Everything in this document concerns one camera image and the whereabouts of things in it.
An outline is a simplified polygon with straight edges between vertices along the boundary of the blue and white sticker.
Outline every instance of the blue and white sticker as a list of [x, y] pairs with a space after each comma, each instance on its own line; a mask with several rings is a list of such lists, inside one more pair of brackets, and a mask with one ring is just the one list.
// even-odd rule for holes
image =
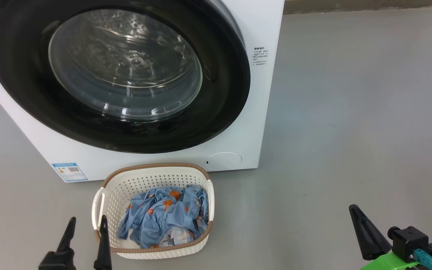
[[65, 182], [88, 181], [75, 163], [57, 163], [53, 164], [53, 167]]

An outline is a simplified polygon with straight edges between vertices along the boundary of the front-loading washing machine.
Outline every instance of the front-loading washing machine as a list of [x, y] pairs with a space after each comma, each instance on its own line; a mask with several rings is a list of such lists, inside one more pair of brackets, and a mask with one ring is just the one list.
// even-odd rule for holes
[[0, 0], [0, 104], [66, 182], [257, 168], [283, 0]]

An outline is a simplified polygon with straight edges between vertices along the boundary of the white handle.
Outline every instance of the white handle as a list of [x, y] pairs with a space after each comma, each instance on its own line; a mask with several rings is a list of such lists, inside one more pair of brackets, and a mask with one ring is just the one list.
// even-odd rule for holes
[[209, 194], [209, 221], [213, 221], [215, 218], [215, 190], [213, 188], [213, 183], [208, 179], [208, 190], [206, 192]]
[[[94, 195], [94, 199], [93, 199], [93, 210], [91, 211], [91, 220], [93, 221], [93, 229], [95, 230], [99, 230], [99, 224], [101, 224], [101, 218], [103, 217], [103, 203], [104, 203], [104, 188], [100, 188], [97, 192], [96, 195]], [[101, 198], [101, 207], [99, 209], [99, 216], [98, 216], [98, 220], [96, 220], [96, 211], [97, 211], [97, 207], [98, 207], [98, 201], [99, 198]]]

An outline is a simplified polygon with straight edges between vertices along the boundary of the blue clothing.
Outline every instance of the blue clothing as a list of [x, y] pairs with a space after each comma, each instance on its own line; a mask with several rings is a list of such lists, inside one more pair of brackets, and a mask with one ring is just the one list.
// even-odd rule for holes
[[127, 239], [132, 229], [129, 238], [141, 248], [184, 244], [204, 233], [208, 208], [199, 186], [152, 188], [130, 200], [117, 235]]

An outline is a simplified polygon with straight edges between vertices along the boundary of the perforated basket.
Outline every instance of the perforated basket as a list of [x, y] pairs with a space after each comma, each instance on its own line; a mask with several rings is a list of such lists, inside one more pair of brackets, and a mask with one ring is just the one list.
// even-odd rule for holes
[[[134, 241], [116, 236], [120, 220], [126, 212], [129, 201], [136, 194], [147, 192], [158, 186], [198, 185], [208, 193], [209, 223], [206, 231], [198, 239], [177, 246], [140, 248]], [[213, 227], [215, 212], [213, 183], [209, 174], [201, 167], [189, 163], [157, 163], [132, 166], [113, 172], [96, 192], [91, 218], [94, 233], [99, 241], [101, 217], [108, 219], [109, 244], [111, 251], [129, 259], [163, 259], [190, 255], [200, 251], [208, 241]]]

